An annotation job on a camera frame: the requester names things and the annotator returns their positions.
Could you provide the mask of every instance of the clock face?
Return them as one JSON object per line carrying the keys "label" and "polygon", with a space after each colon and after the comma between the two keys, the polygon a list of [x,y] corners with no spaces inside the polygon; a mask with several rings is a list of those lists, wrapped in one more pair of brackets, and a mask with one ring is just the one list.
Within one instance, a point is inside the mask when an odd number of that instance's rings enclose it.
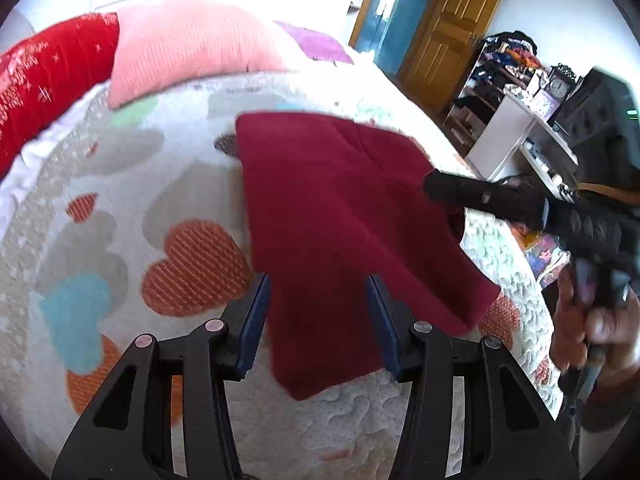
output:
{"label": "clock face", "polygon": [[552,79],[548,86],[549,93],[556,99],[564,99],[564,96],[569,91],[569,85],[562,81],[562,79]]}

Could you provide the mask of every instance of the pink pillow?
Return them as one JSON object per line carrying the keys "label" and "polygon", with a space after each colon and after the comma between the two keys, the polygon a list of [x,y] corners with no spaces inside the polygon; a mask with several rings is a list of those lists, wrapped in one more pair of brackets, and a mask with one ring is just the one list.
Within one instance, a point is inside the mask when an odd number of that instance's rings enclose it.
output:
{"label": "pink pillow", "polygon": [[280,27],[238,6],[163,0],[124,7],[118,19],[110,108],[187,79],[290,72],[307,62]]}

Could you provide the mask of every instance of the red pillow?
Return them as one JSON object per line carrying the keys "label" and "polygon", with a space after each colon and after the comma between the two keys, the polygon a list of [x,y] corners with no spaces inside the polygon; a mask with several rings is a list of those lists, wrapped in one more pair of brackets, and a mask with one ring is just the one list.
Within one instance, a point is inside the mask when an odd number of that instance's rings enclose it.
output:
{"label": "red pillow", "polygon": [[0,178],[26,142],[111,77],[115,13],[57,23],[0,56]]}

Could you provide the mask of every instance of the purple pillow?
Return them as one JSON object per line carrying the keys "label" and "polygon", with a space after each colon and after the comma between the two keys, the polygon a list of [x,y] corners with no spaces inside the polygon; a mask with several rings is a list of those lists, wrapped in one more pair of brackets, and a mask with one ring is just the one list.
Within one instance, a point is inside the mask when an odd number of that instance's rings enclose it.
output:
{"label": "purple pillow", "polygon": [[353,64],[342,45],[324,32],[309,30],[308,28],[294,27],[289,23],[276,22],[299,44],[307,57],[316,61],[341,61]]}

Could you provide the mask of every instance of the white quilt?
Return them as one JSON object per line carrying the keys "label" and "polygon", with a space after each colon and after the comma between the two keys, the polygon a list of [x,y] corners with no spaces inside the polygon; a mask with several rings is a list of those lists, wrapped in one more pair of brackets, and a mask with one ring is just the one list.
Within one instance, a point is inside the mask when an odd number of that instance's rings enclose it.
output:
{"label": "white quilt", "polygon": [[[374,123],[415,138],[437,168],[470,175],[438,127],[373,66],[318,62],[296,74],[208,78],[116,112],[107,110],[104,89],[96,92],[62,141],[59,131],[55,148],[29,148],[42,154],[31,163],[42,166],[33,189],[33,172],[23,167],[10,175],[14,187],[0,187],[0,211],[8,196],[13,208],[4,209],[10,224],[0,246],[0,409],[47,473],[78,412],[138,334],[188,333],[241,292],[251,262],[233,156],[237,114],[316,110]],[[24,192],[16,198],[12,189]],[[230,251],[236,270],[221,271],[230,285],[213,292],[216,309],[167,311],[150,300],[150,269],[171,258],[168,234],[186,232],[191,218]],[[462,247],[502,288],[470,336],[499,335],[556,414],[552,323],[516,241],[503,222],[468,211]],[[226,387],[244,471],[262,480],[386,478],[410,384],[379,370],[296,402],[271,377],[268,347],[265,333],[247,379]],[[450,474],[462,458],[462,391],[455,380]],[[175,462],[184,473],[174,415]]]}

